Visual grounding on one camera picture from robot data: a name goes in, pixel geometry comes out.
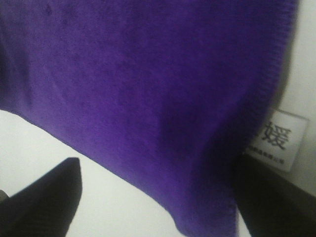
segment black object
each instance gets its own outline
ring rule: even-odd
[[[250,157],[236,165],[235,198],[252,237],[316,237],[316,198]]]
[[[81,197],[78,158],[68,158],[0,203],[0,237],[64,237]]]

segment purple cloth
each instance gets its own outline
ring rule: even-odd
[[[0,108],[160,203],[236,234],[232,168],[277,83],[295,0],[0,2]]]

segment white label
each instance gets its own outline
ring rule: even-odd
[[[275,110],[245,152],[268,165],[289,172],[307,123],[305,118]]]

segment chinese character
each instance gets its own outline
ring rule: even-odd
[[[290,132],[290,129],[279,127],[269,122],[266,124],[265,137],[263,137],[262,140],[267,140],[271,145],[279,146],[282,150],[285,150],[283,145],[288,142]]]

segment purple fabric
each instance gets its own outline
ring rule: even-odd
[[[277,83],[295,0],[2,0],[0,108],[160,203],[236,234],[232,167]]]

